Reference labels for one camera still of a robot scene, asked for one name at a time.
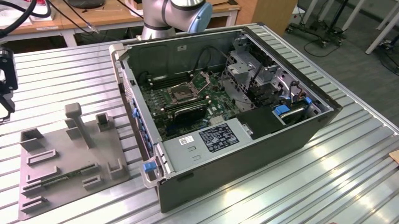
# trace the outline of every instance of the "cardboard box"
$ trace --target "cardboard box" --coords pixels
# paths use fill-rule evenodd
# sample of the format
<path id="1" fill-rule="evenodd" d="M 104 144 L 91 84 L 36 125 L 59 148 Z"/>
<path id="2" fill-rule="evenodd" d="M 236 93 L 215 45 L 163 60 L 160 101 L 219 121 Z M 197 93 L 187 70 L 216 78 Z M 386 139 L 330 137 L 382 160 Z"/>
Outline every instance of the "cardboard box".
<path id="1" fill-rule="evenodd" d="M 392 159 L 396 161 L 396 163 L 399 163 L 399 150 L 395 152 L 390 153 L 390 156 L 392 157 Z"/>
<path id="2" fill-rule="evenodd" d="M 135 2 L 135 0 L 128 0 L 128 3 L 135 7 L 137 10 L 143 10 L 143 4 Z"/>

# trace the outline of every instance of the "aluminum extrusion table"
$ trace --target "aluminum extrusion table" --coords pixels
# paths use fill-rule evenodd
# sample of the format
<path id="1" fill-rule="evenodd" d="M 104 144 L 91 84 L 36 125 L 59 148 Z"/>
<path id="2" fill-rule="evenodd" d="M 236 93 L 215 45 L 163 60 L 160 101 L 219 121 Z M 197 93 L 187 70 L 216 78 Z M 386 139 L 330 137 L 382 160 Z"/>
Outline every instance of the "aluminum extrusion table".
<path id="1" fill-rule="evenodd" d="M 396 223 L 399 171 L 388 152 L 398 128 L 264 26 L 248 25 L 344 106 L 307 145 L 201 198 L 161 214 L 143 185 L 140 153 L 112 73 L 109 43 L 16 55 L 17 111 L 0 126 L 0 223 L 17 222 L 19 132 L 64 127 L 63 106 L 79 102 L 83 120 L 115 116 L 132 179 L 24 223 Z"/>

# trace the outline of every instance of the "cable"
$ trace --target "cable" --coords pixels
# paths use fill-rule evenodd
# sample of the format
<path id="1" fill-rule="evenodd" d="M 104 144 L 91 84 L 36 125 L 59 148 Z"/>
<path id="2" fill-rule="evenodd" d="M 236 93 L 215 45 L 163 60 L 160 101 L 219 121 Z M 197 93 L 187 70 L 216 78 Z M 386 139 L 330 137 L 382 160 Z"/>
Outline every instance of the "cable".
<path id="1" fill-rule="evenodd" d="M 200 57 L 201 57 L 201 55 L 203 55 L 203 53 L 204 53 L 205 51 L 208 51 L 208 54 L 209 54 L 208 61 L 207 61 L 207 64 L 205 64 L 205 67 L 208 66 L 208 63 L 209 63 L 209 61 L 211 61 L 211 51 L 209 51 L 208 48 L 203 48 L 203 49 L 200 50 L 197 60 L 196 60 L 196 62 L 195 62 L 193 68 L 192 68 L 192 70 L 191 70 L 191 73 L 192 73 L 192 74 L 195 73 L 195 70 L 199 68 Z"/>
<path id="2" fill-rule="evenodd" d="M 75 22 L 73 22 L 73 20 L 68 17 L 68 16 L 65 16 L 65 14 L 59 10 L 59 8 L 55 6 L 55 4 L 52 4 L 52 2 L 51 1 L 48 1 L 48 3 L 51 4 L 51 6 L 55 8 L 55 10 L 61 14 L 61 16 L 64 16 L 65 17 L 65 19 L 67 20 L 69 20 L 69 22 L 84 32 L 84 33 L 87 33 L 88 35 L 91 35 L 91 33 L 89 32 L 87 32 Z"/>
<path id="3" fill-rule="evenodd" d="M 399 64 L 395 62 L 394 58 L 391 58 L 391 56 L 386 53 L 386 56 L 388 57 L 388 59 L 395 63 L 396 67 L 399 67 Z"/>
<path id="4" fill-rule="evenodd" d="M 135 13 L 141 19 L 144 19 L 144 17 L 136 13 L 120 0 L 116 0 L 132 13 Z"/>
<path id="5" fill-rule="evenodd" d="M 243 104 L 253 104 L 252 102 L 244 102 L 244 101 L 240 101 L 240 100 L 237 100 L 237 99 L 235 99 L 235 98 L 231 98 L 232 100 L 235 100 L 235 101 L 237 101 L 237 102 L 240 102 L 240 103 L 243 103 Z"/>
<path id="6" fill-rule="evenodd" d="M 107 34 L 108 34 L 108 30 L 105 30 L 105 34 L 104 34 L 104 37 L 101 39 L 101 43 L 104 42 L 105 38 L 108 37 Z"/>
<path id="7" fill-rule="evenodd" d="M 49 4 L 48 4 L 48 0 L 45 0 L 45 3 L 47 3 L 47 8 L 48 8 L 48 11 L 45 14 L 37 14 L 35 12 L 31 12 L 31 15 L 35 16 L 35 17 L 39 17 L 39 18 L 47 18 L 51 16 L 51 8 L 49 8 Z M 8 2 L 8 1 L 4 1 L 4 0 L 0 0 L 0 5 L 4 5 L 4 6 L 8 6 L 19 11 L 21 11 L 23 13 L 27 11 L 23 7 L 20 7 L 19 5 Z"/>
<path id="8" fill-rule="evenodd" d="M 320 14 L 322 14 L 322 11 L 324 10 L 324 7 L 326 7 L 327 2 L 328 2 L 328 0 L 326 0 L 326 2 L 323 3 L 322 8 L 320 8 L 320 11 L 319 11 L 319 13 L 318 13 L 318 15 L 316 15 L 316 19 L 318 19 L 318 20 L 319 20 L 319 18 L 320 18 Z"/>
<path id="9" fill-rule="evenodd" d="M 143 77 L 143 74 L 144 74 L 144 73 L 145 73 L 147 75 L 149 75 L 149 72 L 148 72 L 148 71 L 141 71 L 140 74 L 139 74 L 139 76 L 137 76 L 137 79 L 136 79 L 136 80 L 137 80 L 137 84 L 143 83 L 143 82 L 141 82 L 141 77 Z"/>
<path id="10" fill-rule="evenodd" d="M 378 53 L 378 57 L 379 57 L 379 61 L 380 61 L 380 64 L 382 64 L 382 66 L 384 66 L 384 68 L 394 74 L 394 75 L 396 75 L 396 76 L 399 76 L 399 74 L 384 64 L 384 62 L 383 62 L 383 59 L 382 59 L 382 56 L 383 56 L 383 53 L 384 53 L 384 55 L 390 58 L 390 60 L 395 63 L 395 65 L 396 65 L 396 67 L 399 67 L 398 66 L 398 63 L 394 61 L 394 59 L 388 56 L 388 54 L 387 54 L 387 52 L 384 51 L 384 49 L 382 49 L 382 48 L 379 48 L 379 50 L 380 50 L 380 53 Z"/>
<path id="11" fill-rule="evenodd" d="M 299 12 L 299 17 L 300 17 L 299 25 L 300 25 L 300 26 L 304 26 L 304 18 L 303 18 L 303 16 L 302 16 L 300 8 L 299 8 L 299 7 L 298 7 L 298 12 Z"/>
<path id="12" fill-rule="evenodd" d="M 315 43 L 318 40 L 319 40 L 319 39 L 316 39 L 316 40 L 308 42 L 308 43 L 304 45 L 304 51 L 306 51 L 311 56 L 315 56 L 315 57 L 327 57 L 334 51 L 336 51 L 336 50 L 340 48 L 340 46 L 338 46 L 338 47 L 336 47 L 332 51 L 330 51 L 326 55 L 315 55 L 315 54 L 312 54 L 312 53 L 306 49 L 306 47 L 307 47 L 311 43 Z"/>
<path id="13" fill-rule="evenodd" d="M 63 2 L 67 4 L 67 6 L 69 7 L 69 9 L 73 11 L 73 13 L 77 15 L 77 17 L 81 19 L 81 21 L 85 23 L 85 25 L 88 26 L 88 28 L 95 31 L 95 33 L 97 33 L 99 35 L 104 36 L 103 40 L 105 39 L 105 37 L 119 41 L 116 38 L 107 36 L 107 34 L 101 34 L 100 31 L 95 28 L 95 26 L 81 17 L 81 15 L 76 12 L 76 10 L 73 9 L 73 7 L 69 5 L 69 3 L 67 2 L 67 0 L 63 0 Z"/>
<path id="14" fill-rule="evenodd" d="M 0 29 L 0 39 L 5 37 L 13 30 L 16 30 L 16 28 L 19 28 L 19 26 L 24 23 L 31 13 L 33 12 L 33 9 L 36 7 L 36 2 L 37 0 L 32 0 L 25 12 L 17 18 L 17 20 L 8 27 L 5 27 L 5 29 Z"/>
<path id="15" fill-rule="evenodd" d="M 205 46 L 205 47 L 200 50 L 197 60 L 196 60 L 196 62 L 195 62 L 193 68 L 192 68 L 192 70 L 191 70 L 191 74 L 193 74 L 193 73 L 195 73 L 195 70 L 199 68 L 200 57 L 201 57 L 201 55 L 204 54 L 205 51 L 208 51 L 208 53 L 209 53 L 208 61 L 207 61 L 207 64 L 205 64 L 205 66 L 208 66 L 208 63 L 211 62 L 211 55 L 212 55 L 209 49 L 216 50 L 216 51 L 217 51 L 217 52 L 227 58 L 227 60 L 228 60 L 231 63 L 233 63 L 232 60 L 229 59 L 229 57 L 223 53 L 223 51 L 221 51 L 220 49 L 215 48 L 213 46 Z"/>
<path id="16" fill-rule="evenodd" d="M 81 19 L 81 21 L 87 24 L 88 27 L 91 27 L 91 23 L 81 17 L 81 15 L 76 12 L 76 10 L 73 9 L 73 7 L 69 5 L 69 3 L 67 2 L 67 0 L 63 0 L 63 2 L 65 3 L 65 5 L 69 7 L 69 9 L 73 11 L 73 13 L 77 15 L 77 17 Z"/>
<path id="17" fill-rule="evenodd" d="M 89 37 L 93 38 L 92 35 L 83 35 L 83 34 L 77 34 L 77 35 L 79 35 L 83 39 L 85 39 L 87 41 L 89 41 L 89 44 L 91 44 L 92 42 L 99 43 L 99 42 L 95 41 L 93 39 L 89 39 Z"/>
<path id="18" fill-rule="evenodd" d="M 382 66 L 384 66 L 386 69 L 387 69 L 394 75 L 399 76 L 399 74 L 398 74 L 395 71 L 392 71 L 392 70 L 387 67 L 387 65 L 383 63 L 380 57 L 379 57 L 379 60 L 380 60 L 380 64 L 382 64 Z"/>
<path id="19" fill-rule="evenodd" d="M 257 70 L 256 70 L 256 73 L 255 73 L 253 77 L 251 78 L 251 81 L 249 81 L 249 88 L 251 88 L 251 86 L 255 84 L 255 80 L 256 80 L 256 78 L 257 78 L 257 76 L 259 76 L 259 73 L 260 73 L 260 70 L 261 70 L 261 69 L 263 69 L 263 66 L 260 65 L 259 68 L 257 68 Z"/>

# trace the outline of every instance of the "gray plastic base plate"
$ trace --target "gray plastic base plate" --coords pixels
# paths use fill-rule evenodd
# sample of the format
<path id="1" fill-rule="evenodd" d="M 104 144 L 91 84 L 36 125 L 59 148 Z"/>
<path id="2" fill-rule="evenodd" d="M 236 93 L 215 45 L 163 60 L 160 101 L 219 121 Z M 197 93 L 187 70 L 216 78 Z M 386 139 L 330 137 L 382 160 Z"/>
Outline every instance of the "gray plastic base plate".
<path id="1" fill-rule="evenodd" d="M 112 117 L 109 125 L 111 128 L 100 132 L 97 121 L 85 123 L 95 142 L 91 149 L 79 133 L 71 140 L 68 128 L 43 134 L 44 137 L 37 139 L 43 148 L 27 150 L 21 147 L 19 220 L 32 218 L 129 179 Z"/>

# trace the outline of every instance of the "blue plastic latch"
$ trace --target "blue plastic latch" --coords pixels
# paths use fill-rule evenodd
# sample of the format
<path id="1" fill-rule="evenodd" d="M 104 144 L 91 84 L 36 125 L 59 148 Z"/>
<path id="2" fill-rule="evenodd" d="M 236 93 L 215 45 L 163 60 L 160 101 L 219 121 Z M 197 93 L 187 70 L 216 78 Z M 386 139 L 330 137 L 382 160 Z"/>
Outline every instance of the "blue plastic latch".
<path id="1" fill-rule="evenodd" d="M 137 118 L 139 117 L 139 111 L 137 111 L 137 108 L 133 109 L 133 118 Z"/>
<path id="2" fill-rule="evenodd" d="M 155 162 L 148 162 L 144 163 L 144 172 L 149 172 L 152 170 L 156 170 L 156 163 Z"/>
<path id="3" fill-rule="evenodd" d="M 290 108 L 287 105 L 280 105 L 275 108 L 275 113 L 278 116 L 280 116 L 283 113 L 287 113 L 290 111 Z"/>
<path id="4" fill-rule="evenodd" d="M 306 100 L 307 104 L 311 104 L 311 103 L 312 103 L 312 99 L 310 99 L 308 97 L 304 98 L 304 100 Z"/>

